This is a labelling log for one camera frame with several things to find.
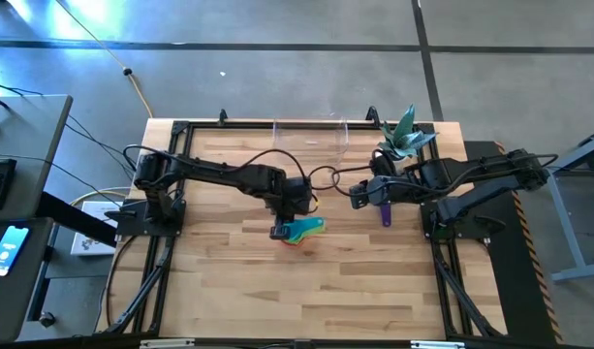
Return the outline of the grey metal table frame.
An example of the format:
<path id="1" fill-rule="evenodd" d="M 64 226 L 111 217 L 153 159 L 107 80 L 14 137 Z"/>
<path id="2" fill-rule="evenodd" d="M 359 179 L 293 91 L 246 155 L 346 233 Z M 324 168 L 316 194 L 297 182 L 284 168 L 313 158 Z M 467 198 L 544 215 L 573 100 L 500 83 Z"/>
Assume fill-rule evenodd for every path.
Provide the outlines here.
<path id="1" fill-rule="evenodd" d="M 563 266 L 549 274 L 556 283 L 594 277 L 594 171 L 586 164 L 592 152 L 594 133 L 559 151 L 546 165 L 546 186 L 527 196 L 546 211 L 540 221 L 563 239 L 556 249 Z"/>

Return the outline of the yellow measuring cup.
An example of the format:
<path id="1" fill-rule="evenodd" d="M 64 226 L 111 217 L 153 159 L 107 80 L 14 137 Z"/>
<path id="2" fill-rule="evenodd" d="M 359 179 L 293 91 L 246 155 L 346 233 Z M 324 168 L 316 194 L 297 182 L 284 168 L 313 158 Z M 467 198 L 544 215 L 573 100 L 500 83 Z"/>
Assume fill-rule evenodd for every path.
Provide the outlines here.
<path id="1" fill-rule="evenodd" d="M 312 228 L 308 230 L 303 230 L 296 239 L 296 243 L 300 244 L 301 242 L 305 241 L 307 238 L 315 237 L 317 235 L 323 234 L 326 231 L 323 227 Z"/>

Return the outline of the green plant in white pot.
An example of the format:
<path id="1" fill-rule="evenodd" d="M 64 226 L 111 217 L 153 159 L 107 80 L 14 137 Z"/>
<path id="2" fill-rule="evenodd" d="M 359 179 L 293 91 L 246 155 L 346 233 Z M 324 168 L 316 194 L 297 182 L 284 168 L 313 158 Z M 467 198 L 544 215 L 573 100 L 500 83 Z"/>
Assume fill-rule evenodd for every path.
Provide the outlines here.
<path id="1" fill-rule="evenodd" d="M 372 151 L 372 161 L 386 160 L 396 171 L 411 165 L 412 160 L 418 157 L 419 151 L 437 136 L 436 133 L 415 130 L 415 116 L 416 109 L 411 104 L 394 127 L 387 121 L 383 122 L 380 131 L 384 140 Z"/>

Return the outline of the black mat with hazard stripe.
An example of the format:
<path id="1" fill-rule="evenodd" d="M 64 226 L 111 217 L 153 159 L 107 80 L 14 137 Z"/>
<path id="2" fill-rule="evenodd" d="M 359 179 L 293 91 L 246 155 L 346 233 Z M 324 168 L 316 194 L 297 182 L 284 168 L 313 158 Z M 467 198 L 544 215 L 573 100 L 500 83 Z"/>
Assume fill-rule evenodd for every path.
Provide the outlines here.
<path id="1" fill-rule="evenodd" d="M 506 224 L 489 245 L 474 240 L 457 243 L 460 261 L 480 257 L 484 274 L 466 270 L 465 289 L 482 314 L 500 332 L 521 342 L 561 344 L 550 294 L 528 223 L 516 191 L 500 195 L 474 209 Z"/>

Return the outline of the smartphone with blue screen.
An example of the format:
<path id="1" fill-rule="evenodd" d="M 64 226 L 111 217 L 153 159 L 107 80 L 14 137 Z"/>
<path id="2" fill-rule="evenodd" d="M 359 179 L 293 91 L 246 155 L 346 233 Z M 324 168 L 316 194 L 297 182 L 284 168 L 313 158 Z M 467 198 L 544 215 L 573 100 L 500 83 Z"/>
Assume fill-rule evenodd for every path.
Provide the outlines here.
<path id="1" fill-rule="evenodd" d="M 26 227 L 7 227 L 0 238 L 0 276 L 9 274 L 29 233 L 30 229 Z"/>

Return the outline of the white booklet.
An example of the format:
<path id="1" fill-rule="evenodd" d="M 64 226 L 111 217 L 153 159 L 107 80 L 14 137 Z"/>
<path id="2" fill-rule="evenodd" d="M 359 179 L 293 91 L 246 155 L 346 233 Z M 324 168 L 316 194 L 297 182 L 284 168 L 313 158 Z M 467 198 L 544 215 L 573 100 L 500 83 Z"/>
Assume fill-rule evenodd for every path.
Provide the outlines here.
<path id="1" fill-rule="evenodd" d="M 81 210 L 89 215 L 98 218 L 105 223 L 111 225 L 113 228 L 117 227 L 117 223 L 106 216 L 107 211 L 116 210 L 117 203 L 86 201 L 82 204 Z M 71 246 L 70 254 L 72 256 L 89 257 L 89 256 L 107 256 L 113 255 L 114 247 L 110 247 L 81 233 L 75 233 L 74 240 Z"/>

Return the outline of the clear plastic basket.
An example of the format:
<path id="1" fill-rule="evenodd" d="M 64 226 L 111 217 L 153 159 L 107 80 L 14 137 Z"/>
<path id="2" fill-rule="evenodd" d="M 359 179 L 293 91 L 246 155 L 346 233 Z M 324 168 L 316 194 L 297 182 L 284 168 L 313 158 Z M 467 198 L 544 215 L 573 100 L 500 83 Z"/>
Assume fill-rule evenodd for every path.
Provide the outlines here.
<path id="1" fill-rule="evenodd" d="M 348 124 L 345 118 L 275 118 L 272 135 L 275 148 L 302 156 L 341 155 L 349 144 Z"/>

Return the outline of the dark grey desk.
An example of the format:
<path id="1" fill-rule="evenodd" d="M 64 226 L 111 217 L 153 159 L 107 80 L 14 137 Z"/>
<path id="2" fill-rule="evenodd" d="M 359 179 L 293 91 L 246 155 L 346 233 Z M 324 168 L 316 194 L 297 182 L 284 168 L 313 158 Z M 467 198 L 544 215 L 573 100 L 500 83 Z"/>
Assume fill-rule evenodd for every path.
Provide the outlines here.
<path id="1" fill-rule="evenodd" d="M 35 215 L 61 140 L 73 97 L 0 97 L 0 159 L 16 161 L 0 221 Z"/>
<path id="2" fill-rule="evenodd" d="M 8 253 L 0 272 L 0 343 L 17 339 L 53 228 L 50 218 L 0 222 L 0 255 Z"/>

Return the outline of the black aluminium table frame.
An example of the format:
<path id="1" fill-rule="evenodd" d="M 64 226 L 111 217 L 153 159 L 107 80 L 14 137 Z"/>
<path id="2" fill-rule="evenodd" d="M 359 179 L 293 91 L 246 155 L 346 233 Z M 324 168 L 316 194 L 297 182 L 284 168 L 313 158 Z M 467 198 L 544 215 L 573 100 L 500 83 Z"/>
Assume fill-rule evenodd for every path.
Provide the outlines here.
<path id="1" fill-rule="evenodd" d="M 186 217 L 175 242 L 159 333 L 216 338 L 440 339 L 444 335 L 431 249 L 420 210 L 400 204 L 384 227 L 379 209 L 353 209 L 328 186 L 324 161 L 348 187 L 369 177 L 381 133 L 363 122 L 347 150 L 302 156 L 273 146 L 261 120 L 194 123 L 191 152 L 239 165 L 249 159 L 310 172 L 326 231 L 289 247 L 269 237 L 264 204 L 239 191 L 189 181 Z"/>

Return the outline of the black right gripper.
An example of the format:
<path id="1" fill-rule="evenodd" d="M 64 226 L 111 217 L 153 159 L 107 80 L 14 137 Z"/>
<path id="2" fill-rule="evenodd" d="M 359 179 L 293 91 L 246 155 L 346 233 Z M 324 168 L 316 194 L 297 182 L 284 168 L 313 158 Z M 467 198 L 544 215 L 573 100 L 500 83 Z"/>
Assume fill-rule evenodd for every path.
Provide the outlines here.
<path id="1" fill-rule="evenodd" d="M 368 205 L 380 206 L 389 201 L 389 189 L 398 180 L 397 176 L 376 175 L 369 181 L 362 180 L 350 187 L 351 206 L 360 209 Z"/>

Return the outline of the teal measuring cup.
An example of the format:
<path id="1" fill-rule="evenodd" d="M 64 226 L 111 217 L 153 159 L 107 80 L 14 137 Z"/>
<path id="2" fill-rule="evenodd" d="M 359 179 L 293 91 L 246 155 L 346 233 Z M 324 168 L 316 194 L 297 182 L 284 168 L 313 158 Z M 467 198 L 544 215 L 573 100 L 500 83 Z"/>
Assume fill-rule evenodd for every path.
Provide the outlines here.
<path id="1" fill-rule="evenodd" d="M 295 219 L 292 222 L 291 228 L 291 235 L 295 235 L 296 233 L 308 230 L 312 228 L 323 227 L 326 228 L 326 221 L 322 217 L 305 217 L 300 219 Z"/>

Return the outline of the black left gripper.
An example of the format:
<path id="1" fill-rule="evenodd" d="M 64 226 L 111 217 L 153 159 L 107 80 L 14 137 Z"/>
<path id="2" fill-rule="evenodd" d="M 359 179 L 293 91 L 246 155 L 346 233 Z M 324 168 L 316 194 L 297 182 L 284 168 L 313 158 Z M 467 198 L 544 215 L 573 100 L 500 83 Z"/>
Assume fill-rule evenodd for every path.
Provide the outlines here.
<path id="1" fill-rule="evenodd" d="M 286 218 L 293 218 L 295 215 L 308 215 L 311 212 L 312 201 L 312 185 L 308 178 L 297 176 L 281 179 L 277 196 L 269 201 L 269 208 L 276 215 L 273 226 L 270 228 L 269 237 L 271 239 L 289 239 L 292 220 Z"/>

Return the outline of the black desk support beam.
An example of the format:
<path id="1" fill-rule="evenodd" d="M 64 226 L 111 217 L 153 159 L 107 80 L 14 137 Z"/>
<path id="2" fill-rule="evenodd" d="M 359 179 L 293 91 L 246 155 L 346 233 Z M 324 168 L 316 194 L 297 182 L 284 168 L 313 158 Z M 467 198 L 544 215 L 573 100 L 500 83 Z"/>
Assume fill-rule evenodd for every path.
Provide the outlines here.
<path id="1" fill-rule="evenodd" d="M 88 238 L 110 247 L 116 246 L 116 229 L 114 227 L 47 192 L 41 194 L 35 216 L 51 218 L 55 223 L 81 233 Z"/>

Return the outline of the silver metal bracket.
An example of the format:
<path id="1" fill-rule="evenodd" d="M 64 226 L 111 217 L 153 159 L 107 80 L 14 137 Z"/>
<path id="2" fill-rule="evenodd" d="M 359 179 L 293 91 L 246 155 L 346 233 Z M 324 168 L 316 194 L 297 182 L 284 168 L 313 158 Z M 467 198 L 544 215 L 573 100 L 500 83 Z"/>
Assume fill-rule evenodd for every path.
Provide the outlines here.
<path id="1" fill-rule="evenodd" d="M 454 341 L 432 341 L 432 340 L 411 340 L 411 349 L 466 349 L 463 342 Z"/>
<path id="2" fill-rule="evenodd" d="M 194 338 L 153 338 L 142 340 L 139 349 L 192 349 Z"/>

